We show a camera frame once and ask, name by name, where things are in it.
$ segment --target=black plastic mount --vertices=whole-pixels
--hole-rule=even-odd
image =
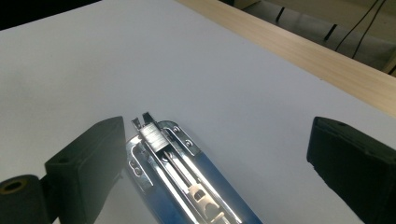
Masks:
[[[364,223],[396,223],[394,149],[345,123],[315,118],[307,160]]]
[[[122,117],[93,125],[46,162],[47,175],[0,183],[0,223],[92,224],[126,163]]]

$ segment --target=reflective metal surface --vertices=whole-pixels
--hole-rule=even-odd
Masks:
[[[143,118],[145,124],[133,120],[138,135],[127,144],[129,166],[139,187],[143,191],[153,187],[140,165],[148,162],[192,223],[242,223],[191,160],[201,149],[190,137],[172,121],[156,122],[149,113]]]

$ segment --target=blue plastic part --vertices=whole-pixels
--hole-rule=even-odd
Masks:
[[[141,155],[140,153],[136,155],[136,158],[139,161],[144,161],[143,155]],[[235,213],[241,218],[243,223],[262,223],[203,152],[193,157],[193,160],[198,169],[200,169],[201,173],[218,191],[219,195],[223,198],[223,200],[228,205],[230,205]],[[147,162],[141,162],[141,165],[151,179],[154,187],[146,193],[142,192],[141,190],[139,191],[141,192],[141,195],[146,202],[148,208],[157,218],[159,223],[191,223],[189,218],[185,215],[184,211],[179,207],[176,200],[167,191],[165,184],[157,176],[152,167]]]
[[[219,193],[221,198],[235,211],[242,219],[243,223],[259,224],[262,223],[256,214],[249,208],[245,201],[239,196],[236,190],[220,173],[218,168],[204,154],[200,153],[195,156],[195,165],[206,177],[209,183]]]
[[[145,158],[141,153],[134,155],[139,161],[145,161]],[[151,213],[157,218],[158,222],[163,224],[191,223],[149,163],[140,162],[140,165],[154,185],[154,187],[152,187],[148,192],[142,192],[139,186],[132,179],[132,175],[134,175],[132,169],[128,167],[127,170],[136,189],[139,190],[140,195],[145,201],[146,206],[151,210]]]

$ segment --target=black foam block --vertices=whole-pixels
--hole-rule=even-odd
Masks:
[[[364,223],[396,223],[394,149],[345,123],[315,118],[307,160]]]
[[[93,125],[46,162],[62,223],[92,224],[126,162],[122,117]]]

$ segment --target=wire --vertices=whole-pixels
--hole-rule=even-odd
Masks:
[[[358,44],[358,46],[356,47],[355,52],[353,52],[352,59],[355,58],[356,53],[358,52],[358,49],[361,47],[361,41],[363,41],[363,38],[366,36],[367,32],[370,30],[371,26],[373,25],[373,22],[374,22],[374,20],[375,20],[376,15],[378,15],[379,10],[381,10],[381,7],[384,6],[384,3],[385,3],[386,1],[387,1],[387,0],[382,1],[381,5],[379,5],[379,8],[376,10],[376,12],[375,12],[375,14],[374,14],[374,16],[373,16],[373,19],[371,20],[369,26],[368,26],[367,29],[364,31],[364,34],[361,36],[361,40],[359,41],[359,44]]]
[[[376,5],[376,3],[377,3],[378,1],[379,1],[379,0],[375,0],[375,2],[373,3],[373,5],[367,10],[367,12],[366,12],[366,13],[364,14],[364,16],[358,21],[358,23],[356,23],[356,25],[344,36],[344,38],[343,38],[343,39],[341,40],[341,42],[338,44],[337,48],[335,48],[335,51],[337,51],[337,50],[340,48],[340,46],[343,44],[344,40],[347,39],[347,37],[350,35],[350,33],[352,33],[352,31],[354,31],[355,28],[356,28],[359,24],[361,24],[361,22],[364,20],[364,18],[366,18],[367,14],[369,14],[369,12],[373,9],[373,7]]]
[[[396,70],[396,64],[393,66],[392,69],[390,69],[388,75],[392,75],[392,73]]]

